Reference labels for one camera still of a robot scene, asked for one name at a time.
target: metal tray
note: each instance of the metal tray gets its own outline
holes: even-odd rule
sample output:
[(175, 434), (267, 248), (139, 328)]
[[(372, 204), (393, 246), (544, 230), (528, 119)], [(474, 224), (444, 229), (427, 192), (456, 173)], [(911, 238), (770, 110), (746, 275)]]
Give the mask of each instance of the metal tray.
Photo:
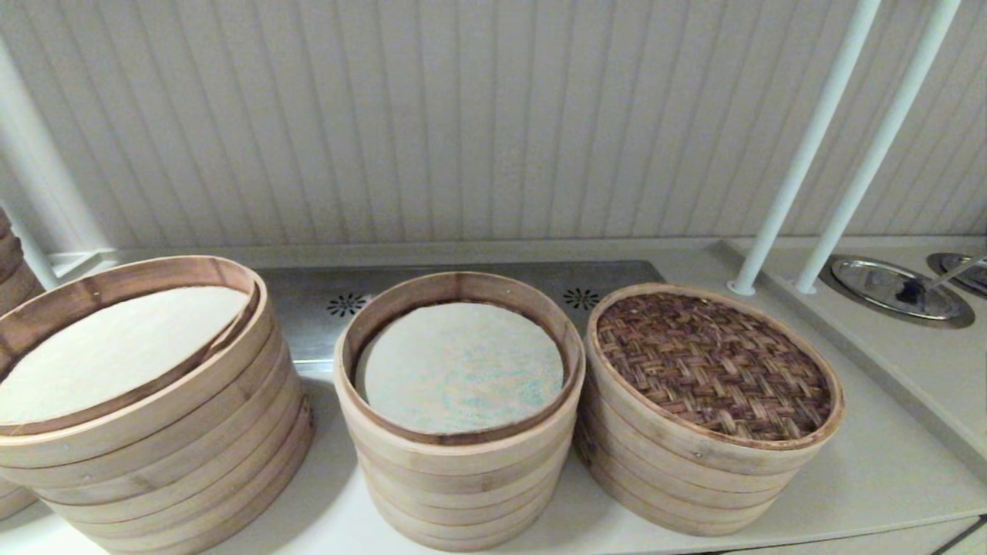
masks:
[(664, 282), (648, 262), (560, 262), (378, 268), (259, 270), (299, 371), (331, 371), (333, 348), (349, 321), (375, 295), (438, 272), (486, 272), (532, 285), (559, 304), (582, 334), (589, 311), (612, 291)]
[[(968, 260), (969, 256), (958, 253), (936, 253), (930, 255), (926, 262), (933, 272), (941, 276)], [(978, 263), (949, 282), (981, 298), (987, 298), (987, 262)]]
[(940, 286), (917, 303), (895, 298), (906, 280), (932, 280), (891, 263), (867, 257), (832, 256), (819, 276), (843, 296), (882, 314), (936, 328), (958, 329), (973, 323), (973, 309), (955, 292)]

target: beadboard wall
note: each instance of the beadboard wall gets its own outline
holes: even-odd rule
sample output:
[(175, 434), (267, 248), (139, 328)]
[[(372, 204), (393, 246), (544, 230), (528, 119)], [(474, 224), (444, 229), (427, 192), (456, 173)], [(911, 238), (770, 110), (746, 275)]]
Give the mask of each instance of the beadboard wall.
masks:
[[(0, 165), (49, 251), (757, 231), (854, 0), (0, 0), (110, 244)], [(885, 0), (783, 230), (817, 233), (932, 2)], [(853, 234), (983, 234), (966, 0)]]

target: stacked bamboo steamer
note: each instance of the stacked bamboo steamer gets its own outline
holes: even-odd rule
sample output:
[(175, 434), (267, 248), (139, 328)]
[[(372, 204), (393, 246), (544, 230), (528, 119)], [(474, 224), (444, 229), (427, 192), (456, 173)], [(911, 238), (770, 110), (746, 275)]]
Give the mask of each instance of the stacked bamboo steamer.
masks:
[(14, 235), (7, 213), (0, 208), (0, 314), (42, 293), (44, 287), (24, 261), (21, 240)]
[[(361, 352), (416, 308), (479, 302), (538, 324), (559, 349), (563, 382), (550, 404), (518, 422), (458, 434), (425, 434), (375, 411), (354, 387)], [(506, 277), (437, 274), (399, 284), (370, 302), (336, 346), (336, 391), (378, 512), (406, 537), (446, 551), (498, 545), (548, 504), (572, 437), (584, 375), (578, 332), (538, 290)]]
[[(0, 208), (0, 314), (42, 293), (44, 288), (24, 262), (21, 240)], [(0, 478), (0, 519), (20, 512), (36, 500), (28, 490)]]
[(649, 283), (590, 315), (576, 451), (600, 486), (662, 526), (735, 532), (836, 432), (829, 364), (780, 322), (729, 298)]
[[(0, 318), (0, 376), (52, 334), (103, 308), (216, 285), (249, 298), (217, 335), (160, 378), (109, 402), (0, 427), (0, 477), (29, 488), (112, 553), (195, 553), (262, 513), (301, 464), (313, 428), (254, 272), (218, 258), (175, 257), (68, 283)], [(162, 341), (170, 333), (162, 330)]]

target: white metal rod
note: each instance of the white metal rod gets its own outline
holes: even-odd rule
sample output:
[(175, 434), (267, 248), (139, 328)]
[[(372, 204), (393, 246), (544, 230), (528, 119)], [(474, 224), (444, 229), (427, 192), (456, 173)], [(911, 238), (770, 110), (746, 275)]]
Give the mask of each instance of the white metal rod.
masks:
[(757, 234), (754, 246), (747, 254), (743, 267), (740, 268), (737, 279), (726, 284), (734, 293), (754, 294), (754, 279), (757, 278), (761, 267), (764, 266), (768, 252), (775, 243), (775, 239), (778, 238), (782, 224), (785, 223), (785, 217), (792, 209), (792, 203), (805, 180), (805, 174), (808, 173), (809, 166), (812, 165), (812, 159), (815, 158), (815, 154), (819, 150), (819, 144), (822, 143), (829, 122), (832, 121), (840, 98), (843, 97), (850, 76), (854, 72), (854, 66), (857, 65), (857, 58), (860, 57), (861, 50), (864, 49), (864, 42), (871, 31), (871, 24), (878, 7), (880, 7), (880, 0), (860, 0), (857, 3), (853, 19), (850, 21), (847, 33), (843, 36), (840, 51), (837, 53), (836, 61), (826, 77), (826, 84), (819, 95), (819, 102), (816, 103), (812, 119), (802, 136), (801, 144), (798, 146), (789, 172), (786, 174), (782, 187), (768, 211), (768, 216)]
[(919, 89), (922, 88), (929, 68), (932, 67), (932, 62), (935, 61), (936, 54), (939, 53), (939, 47), (946, 38), (949, 24), (952, 23), (952, 18), (956, 15), (959, 3), (960, 0), (940, 0), (936, 5), (915, 55), (901, 79), (901, 86), (894, 94), (894, 100), (891, 101), (891, 106), (884, 115), (884, 121), (881, 122), (880, 128), (871, 141), (871, 146), (864, 155), (864, 162), (857, 169), (853, 181), (850, 182), (850, 187), (844, 193), (836, 212), (830, 218), (825, 231), (819, 237), (815, 250), (809, 255), (805, 268), (802, 269), (802, 273), (796, 280), (796, 289), (799, 292), (804, 294), (815, 292), (812, 284), (815, 282), (816, 276), (819, 275), (819, 271), (826, 265), (829, 255), (833, 254), (836, 243), (847, 229), (850, 218), (857, 211), (857, 206), (860, 205), (861, 199), (864, 198), (868, 187), (871, 186), (873, 176), (880, 169), (884, 155), (891, 147), (891, 142), (898, 134), (898, 129), (901, 128), (905, 117), (908, 116), (908, 111), (911, 109), (915, 97), (918, 96)]
[[(107, 246), (99, 222), (87, 207), (72, 174), (65, 167), (51, 134), (35, 106), (21, 74), (0, 37), (0, 147), (22, 187), (54, 198), (64, 225), (84, 243)], [(9, 210), (24, 246), (25, 260), (45, 288), (58, 285), (47, 256), (32, 238), (24, 220)]]

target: white countertop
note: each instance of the white countertop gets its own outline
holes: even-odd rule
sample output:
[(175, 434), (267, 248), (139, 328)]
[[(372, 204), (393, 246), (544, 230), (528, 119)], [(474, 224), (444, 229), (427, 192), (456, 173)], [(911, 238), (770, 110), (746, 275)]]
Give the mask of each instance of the white countertop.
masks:
[[(721, 248), (700, 241), (554, 241), (218, 251), (254, 266), (367, 266), (648, 260), (670, 282), (726, 293), (735, 274)], [(747, 301), (819, 347), (843, 380), (848, 415), (839, 433), (765, 515), (736, 534), (693, 537), (653, 525), (611, 500), (571, 456), (545, 513), (497, 553), (692, 553), (805, 542), (987, 514), (987, 484), (974, 476), (866, 372), (767, 291)], [(298, 475), (245, 530), (208, 551), (267, 553), (432, 553), (376, 513), (339, 414), (330, 373), (305, 374), (318, 415), (315, 443)], [(11, 555), (103, 553), (41, 504), (0, 521)]]
[[(796, 242), (772, 251), (765, 266), (776, 281), (796, 276), (810, 247)], [(934, 277), (926, 263), (934, 253), (975, 255), (982, 238), (901, 238), (883, 244), (848, 241), (836, 254), (874, 258)], [(944, 285), (973, 309), (975, 321), (960, 330), (918, 326), (889, 318), (853, 302), (822, 282), (816, 293), (792, 298), (822, 316), (836, 331), (894, 378), (942, 424), (975, 450), (987, 468), (987, 300), (959, 287)]]

